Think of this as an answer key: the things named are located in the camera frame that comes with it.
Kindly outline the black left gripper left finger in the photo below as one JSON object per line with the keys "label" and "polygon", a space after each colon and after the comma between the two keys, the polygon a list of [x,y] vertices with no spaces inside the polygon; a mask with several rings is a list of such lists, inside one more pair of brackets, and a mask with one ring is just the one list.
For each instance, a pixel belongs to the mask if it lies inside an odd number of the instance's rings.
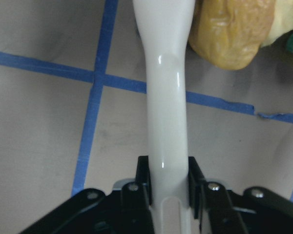
{"label": "black left gripper left finger", "polygon": [[151,234],[148,157],[138,158],[134,179],[114,184],[109,195],[84,189],[22,231],[24,234]]}

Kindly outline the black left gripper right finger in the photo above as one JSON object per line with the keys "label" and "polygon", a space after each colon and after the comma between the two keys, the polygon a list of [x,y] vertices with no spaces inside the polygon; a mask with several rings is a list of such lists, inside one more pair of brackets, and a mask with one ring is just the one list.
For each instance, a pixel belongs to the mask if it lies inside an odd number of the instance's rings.
{"label": "black left gripper right finger", "polygon": [[264,187],[242,195],[203,175],[188,158],[189,205],[202,234],[293,234],[293,202]]}

